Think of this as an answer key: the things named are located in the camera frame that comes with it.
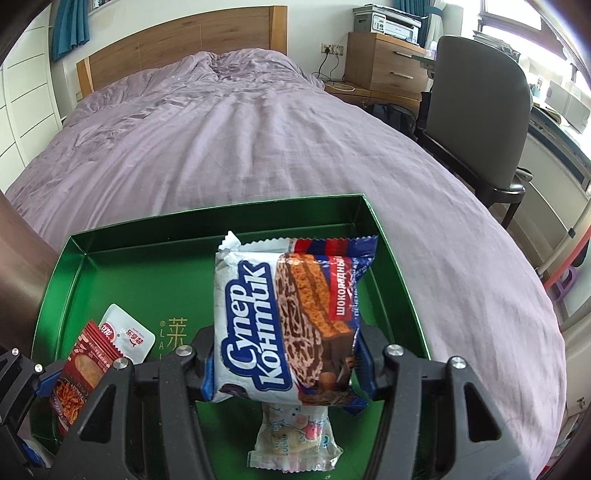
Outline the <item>wooden drawer cabinet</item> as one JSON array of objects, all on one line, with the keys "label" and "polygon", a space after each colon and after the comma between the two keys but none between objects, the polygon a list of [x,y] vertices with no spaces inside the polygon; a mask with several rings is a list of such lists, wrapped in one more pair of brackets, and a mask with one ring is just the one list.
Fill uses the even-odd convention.
[{"label": "wooden drawer cabinet", "polygon": [[429,77],[416,57],[426,50],[379,33],[349,32],[345,81],[374,92],[416,100],[427,90]]}]

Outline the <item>clear pink marshmallow pack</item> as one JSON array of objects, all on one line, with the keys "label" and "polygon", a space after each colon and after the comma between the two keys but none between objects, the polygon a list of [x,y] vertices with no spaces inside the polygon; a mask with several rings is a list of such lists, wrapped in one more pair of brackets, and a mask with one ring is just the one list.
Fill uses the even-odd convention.
[{"label": "clear pink marshmallow pack", "polygon": [[331,471],[342,448],[326,406],[263,403],[263,423],[247,466],[283,473]]}]

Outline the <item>blue white wafer pack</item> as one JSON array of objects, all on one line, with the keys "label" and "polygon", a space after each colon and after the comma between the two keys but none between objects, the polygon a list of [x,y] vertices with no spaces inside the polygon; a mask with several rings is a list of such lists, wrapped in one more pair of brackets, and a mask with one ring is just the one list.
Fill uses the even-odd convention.
[{"label": "blue white wafer pack", "polygon": [[366,407],[351,385],[362,322],[358,284],[376,236],[218,245],[204,399]]}]

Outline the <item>red white konjac snack pouch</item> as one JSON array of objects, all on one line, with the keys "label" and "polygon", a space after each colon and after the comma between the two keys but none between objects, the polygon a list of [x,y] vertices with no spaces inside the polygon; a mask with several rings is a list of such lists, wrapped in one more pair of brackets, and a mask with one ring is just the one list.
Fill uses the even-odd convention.
[{"label": "red white konjac snack pouch", "polygon": [[155,344],[155,335],[116,304],[107,308],[98,328],[134,365],[143,363]]}]

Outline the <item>dark red noodle snack packet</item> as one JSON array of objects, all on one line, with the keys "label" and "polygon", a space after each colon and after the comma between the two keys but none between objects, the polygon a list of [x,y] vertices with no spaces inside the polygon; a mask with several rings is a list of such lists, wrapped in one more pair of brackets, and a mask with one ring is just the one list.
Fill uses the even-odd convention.
[{"label": "dark red noodle snack packet", "polygon": [[66,436],[105,372],[121,356],[93,321],[84,326],[50,395],[61,437]]}]

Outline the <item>black copper electric kettle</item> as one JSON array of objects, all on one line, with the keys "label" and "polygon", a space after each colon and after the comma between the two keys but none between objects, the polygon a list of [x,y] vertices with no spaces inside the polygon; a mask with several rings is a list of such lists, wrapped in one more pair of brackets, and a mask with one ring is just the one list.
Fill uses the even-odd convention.
[{"label": "black copper electric kettle", "polygon": [[18,214],[0,200],[1,346],[31,353],[45,289],[57,261],[52,249]]}]

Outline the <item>teal curtain right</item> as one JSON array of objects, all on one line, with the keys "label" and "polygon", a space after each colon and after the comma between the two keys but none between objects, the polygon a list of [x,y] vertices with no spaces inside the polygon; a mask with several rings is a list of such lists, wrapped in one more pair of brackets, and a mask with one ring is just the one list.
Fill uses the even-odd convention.
[{"label": "teal curtain right", "polygon": [[418,42],[423,48],[429,48],[444,34],[443,10],[446,6],[447,2],[441,0],[394,0],[394,7],[421,18]]}]

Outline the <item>green shallow box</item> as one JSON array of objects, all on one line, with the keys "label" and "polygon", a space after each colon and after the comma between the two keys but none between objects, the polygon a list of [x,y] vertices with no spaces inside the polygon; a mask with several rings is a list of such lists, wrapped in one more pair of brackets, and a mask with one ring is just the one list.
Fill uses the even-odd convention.
[{"label": "green shallow box", "polygon": [[[53,479],[409,479],[429,355],[362,195],[226,205],[73,235],[32,356]],[[273,414],[274,446],[254,450]]]}]

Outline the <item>teal curtain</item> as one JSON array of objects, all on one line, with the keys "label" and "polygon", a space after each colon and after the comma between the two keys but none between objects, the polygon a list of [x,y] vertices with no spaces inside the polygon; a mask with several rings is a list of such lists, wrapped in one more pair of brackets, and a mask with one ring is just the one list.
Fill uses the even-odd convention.
[{"label": "teal curtain", "polygon": [[394,0],[394,7],[421,18],[418,42],[423,48],[429,48],[444,34],[443,10],[446,6],[447,2],[441,0]]},{"label": "teal curtain", "polygon": [[56,62],[90,40],[87,0],[60,0],[52,29],[50,56]]}]

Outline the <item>white wardrobe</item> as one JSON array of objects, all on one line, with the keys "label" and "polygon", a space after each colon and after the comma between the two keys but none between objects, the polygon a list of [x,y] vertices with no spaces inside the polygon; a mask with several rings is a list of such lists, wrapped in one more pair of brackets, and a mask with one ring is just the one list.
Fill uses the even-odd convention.
[{"label": "white wardrobe", "polygon": [[50,71],[50,10],[29,24],[1,65],[2,192],[62,128]]}]

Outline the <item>grey printer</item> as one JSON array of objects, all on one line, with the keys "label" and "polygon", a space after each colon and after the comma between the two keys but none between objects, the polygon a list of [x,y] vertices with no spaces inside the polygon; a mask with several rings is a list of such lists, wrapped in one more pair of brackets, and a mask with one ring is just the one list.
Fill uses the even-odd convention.
[{"label": "grey printer", "polygon": [[367,4],[353,8],[353,31],[377,33],[419,44],[423,18],[393,7]]}]

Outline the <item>teal curtain left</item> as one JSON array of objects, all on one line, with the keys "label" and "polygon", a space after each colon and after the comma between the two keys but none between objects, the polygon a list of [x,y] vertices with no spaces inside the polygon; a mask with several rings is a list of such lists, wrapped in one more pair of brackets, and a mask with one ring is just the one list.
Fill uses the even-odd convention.
[{"label": "teal curtain left", "polygon": [[87,0],[60,0],[52,29],[50,56],[56,62],[90,40]]}]

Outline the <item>wall power socket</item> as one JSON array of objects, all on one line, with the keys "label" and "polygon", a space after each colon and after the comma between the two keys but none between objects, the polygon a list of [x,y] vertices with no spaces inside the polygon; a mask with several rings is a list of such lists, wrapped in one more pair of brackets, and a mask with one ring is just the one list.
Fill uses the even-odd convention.
[{"label": "wall power socket", "polygon": [[329,55],[342,56],[345,54],[345,47],[339,44],[322,43],[321,52]]}]

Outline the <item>purple bed cover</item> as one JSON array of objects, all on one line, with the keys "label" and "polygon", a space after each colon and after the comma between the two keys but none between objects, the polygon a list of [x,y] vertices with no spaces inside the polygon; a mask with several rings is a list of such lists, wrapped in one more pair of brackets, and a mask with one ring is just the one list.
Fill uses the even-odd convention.
[{"label": "purple bed cover", "polygon": [[201,52],[110,84],[77,105],[7,198],[58,249],[136,218],[345,193],[376,211],[433,356],[472,364],[537,476],[566,402],[564,339],[537,274],[431,155],[286,55]]}]

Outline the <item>grey office chair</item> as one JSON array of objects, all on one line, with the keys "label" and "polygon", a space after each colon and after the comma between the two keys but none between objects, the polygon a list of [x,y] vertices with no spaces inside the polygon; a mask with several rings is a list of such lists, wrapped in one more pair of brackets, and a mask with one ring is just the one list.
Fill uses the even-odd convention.
[{"label": "grey office chair", "polygon": [[429,106],[418,143],[472,189],[487,208],[508,206],[508,228],[529,182],[518,173],[533,106],[515,60],[481,42],[440,38]]}]

